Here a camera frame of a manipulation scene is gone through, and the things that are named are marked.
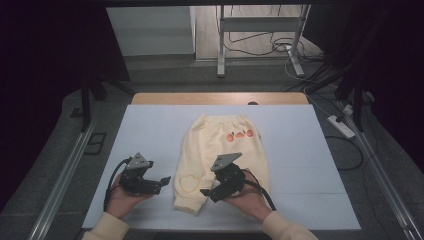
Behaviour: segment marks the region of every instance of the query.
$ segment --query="gray carpet floor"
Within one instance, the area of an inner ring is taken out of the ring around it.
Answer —
[[[225,78],[216,77],[215,62],[195,61],[190,57],[126,60],[131,82],[122,82],[122,84],[133,88],[136,92],[280,92],[299,83],[299,80],[289,77],[285,71],[285,59],[228,61]],[[303,64],[305,73],[312,74],[320,64]],[[294,75],[291,66],[287,67],[288,73]],[[105,143],[99,154],[82,156],[46,239],[80,239],[85,231],[81,229],[85,214],[112,149],[126,106],[130,104],[132,98],[107,83],[104,83],[104,86],[108,96],[100,103],[100,117],[94,133],[105,133]],[[340,113],[334,105],[336,103],[335,89],[335,86],[327,86],[310,96],[319,106],[314,105],[325,136],[341,136],[326,120],[327,113],[336,115]],[[363,106],[364,132],[422,230],[424,229],[424,175],[395,139],[379,124],[370,111],[370,104],[372,103]],[[75,144],[82,126],[82,119],[71,116],[74,109],[80,108],[79,91],[63,100],[62,115],[49,141],[0,215],[0,239],[28,238]],[[350,166],[361,159],[361,154],[351,144],[337,139],[327,141],[338,167]],[[95,148],[96,146],[88,146],[85,151],[90,153],[96,151]],[[320,239],[406,239],[366,158],[360,168],[340,171],[340,175],[362,230],[314,231]],[[125,239],[199,238],[267,239],[263,234],[155,233],[139,230],[130,230]]]

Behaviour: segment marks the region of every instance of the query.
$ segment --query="wooden floor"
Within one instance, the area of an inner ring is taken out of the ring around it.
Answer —
[[[220,14],[219,6],[196,6],[196,59],[216,59],[219,46],[218,21]],[[240,16],[284,16],[298,17],[301,13],[301,5],[233,5],[225,6],[225,17]],[[237,41],[259,33],[225,33],[224,44],[227,48],[240,50],[230,51],[226,49],[226,58],[248,57],[287,57],[286,52],[272,51],[272,41],[279,38],[293,38],[294,33],[267,33],[246,40]],[[305,55],[318,55],[321,51],[314,44],[301,37],[298,50]],[[291,39],[280,39],[278,43],[291,43]]]

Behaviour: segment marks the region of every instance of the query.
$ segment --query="white tabletop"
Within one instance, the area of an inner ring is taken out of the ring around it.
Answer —
[[[312,105],[129,105],[83,228],[93,228],[100,218],[115,167],[140,152],[154,161],[145,179],[172,178],[160,195],[138,204],[124,218],[132,228],[260,231],[255,220],[222,201],[208,200],[198,216],[174,209],[173,177],[183,138],[201,114],[240,114],[256,125],[270,167],[270,195],[287,219],[310,230],[360,229]]]

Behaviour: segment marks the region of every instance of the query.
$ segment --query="person's left hand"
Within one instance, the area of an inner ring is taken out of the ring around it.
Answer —
[[[154,196],[154,194],[142,194],[137,196],[130,194],[119,186],[120,179],[121,174],[118,174],[112,184],[110,200],[106,209],[107,213],[118,219],[121,219],[130,213],[137,203]]]

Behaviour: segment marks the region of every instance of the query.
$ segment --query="white power strip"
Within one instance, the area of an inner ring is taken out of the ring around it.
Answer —
[[[355,136],[355,133],[350,130],[343,122],[337,122],[336,116],[331,116],[327,118],[327,120],[335,127],[339,132],[341,132],[347,139],[353,138]]]

